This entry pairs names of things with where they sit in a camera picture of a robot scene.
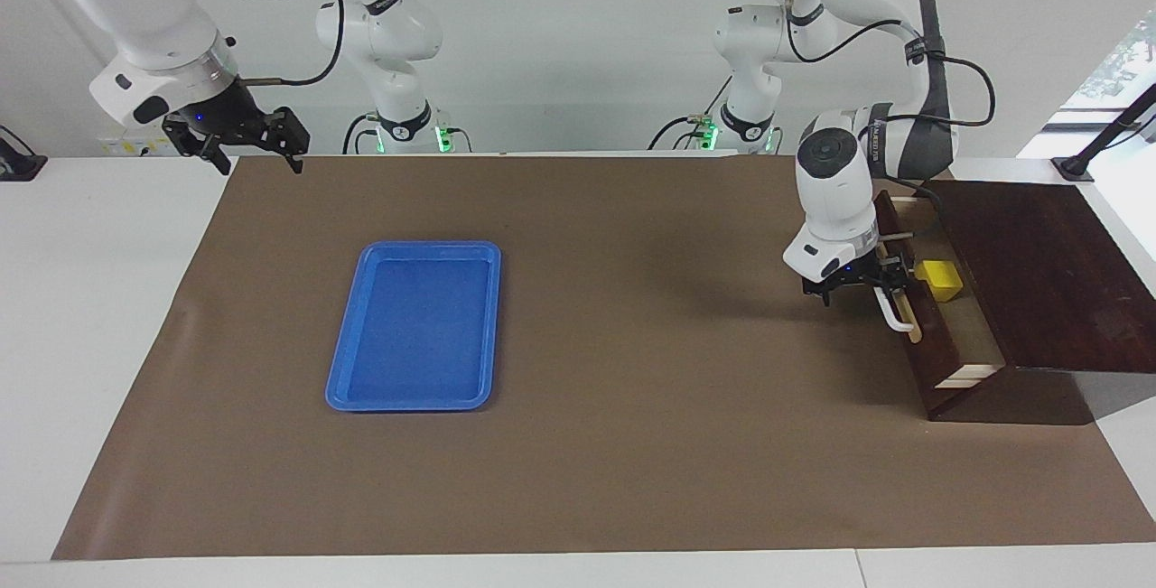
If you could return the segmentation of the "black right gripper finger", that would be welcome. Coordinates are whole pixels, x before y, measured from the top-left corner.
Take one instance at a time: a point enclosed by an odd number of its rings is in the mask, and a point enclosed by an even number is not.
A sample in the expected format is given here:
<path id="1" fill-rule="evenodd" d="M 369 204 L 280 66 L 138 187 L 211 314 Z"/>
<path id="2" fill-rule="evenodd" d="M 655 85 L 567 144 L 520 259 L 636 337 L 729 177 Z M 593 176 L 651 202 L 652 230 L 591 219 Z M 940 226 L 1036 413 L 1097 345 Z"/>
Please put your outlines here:
<path id="1" fill-rule="evenodd" d="M 292 168 L 294 174 L 304 171 L 304 156 L 311 136 L 301 118 L 290 107 L 277 107 L 268 116 L 268 146 L 271 152 L 280 154 Z"/>
<path id="2" fill-rule="evenodd" d="M 228 176 L 232 164 L 218 147 L 214 135 L 199 135 L 193 127 L 181 118 L 166 118 L 164 133 L 181 157 L 197 157 L 203 163 L 210 163 L 220 174 Z"/>

